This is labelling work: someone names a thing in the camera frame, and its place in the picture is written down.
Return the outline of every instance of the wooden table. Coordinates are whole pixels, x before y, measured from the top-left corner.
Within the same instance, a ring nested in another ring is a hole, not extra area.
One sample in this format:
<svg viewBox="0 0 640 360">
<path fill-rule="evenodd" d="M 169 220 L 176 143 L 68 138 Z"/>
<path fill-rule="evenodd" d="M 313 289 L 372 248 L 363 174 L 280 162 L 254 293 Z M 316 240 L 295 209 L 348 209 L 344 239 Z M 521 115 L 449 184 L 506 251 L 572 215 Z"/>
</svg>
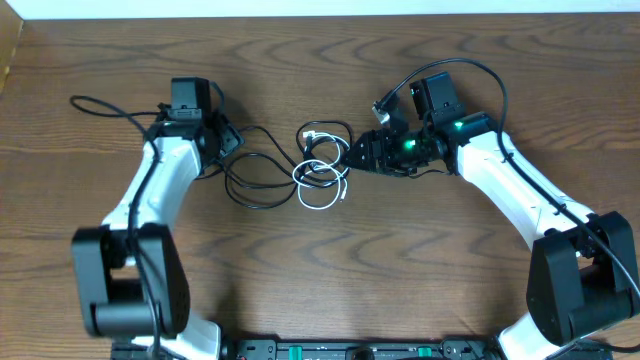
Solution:
<svg viewBox="0 0 640 360">
<path fill-rule="evenodd" d="M 173 76 L 202 76 L 226 92 L 237 126 L 265 126 L 300 159 L 302 123 L 376 128 L 374 100 L 414 68 L 456 56 L 502 76 L 507 129 L 538 169 L 596 212 L 622 213 L 640 239 L 640 15 L 27 22 L 0 100 L 0 354 L 108 356 L 108 341 L 83 330 L 69 245 L 124 194 L 141 139 L 124 120 L 74 110 L 70 95 L 153 110 L 170 101 Z M 497 114 L 486 74 L 441 70 L 472 111 Z M 249 150 L 276 155 L 260 134 L 247 136 Z M 247 167 L 283 179 L 265 163 Z M 459 177 L 353 172 L 346 201 L 328 211 L 295 199 L 245 209 L 217 177 L 192 185 L 174 237 L 192 308 L 231 334 L 489 335 L 526 311 L 529 250 Z M 605 335 L 631 345 L 639 330 L 629 320 Z"/>
</svg>

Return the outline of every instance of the white background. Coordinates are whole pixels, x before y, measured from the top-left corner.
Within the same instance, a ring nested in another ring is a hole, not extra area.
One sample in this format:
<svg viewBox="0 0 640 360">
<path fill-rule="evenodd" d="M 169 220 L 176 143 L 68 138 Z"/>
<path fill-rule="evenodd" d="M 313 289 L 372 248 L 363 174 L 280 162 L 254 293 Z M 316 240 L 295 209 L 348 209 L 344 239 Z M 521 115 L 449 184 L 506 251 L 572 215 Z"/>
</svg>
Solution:
<svg viewBox="0 0 640 360">
<path fill-rule="evenodd" d="M 7 0 L 25 20 L 640 11 L 640 0 Z"/>
</svg>

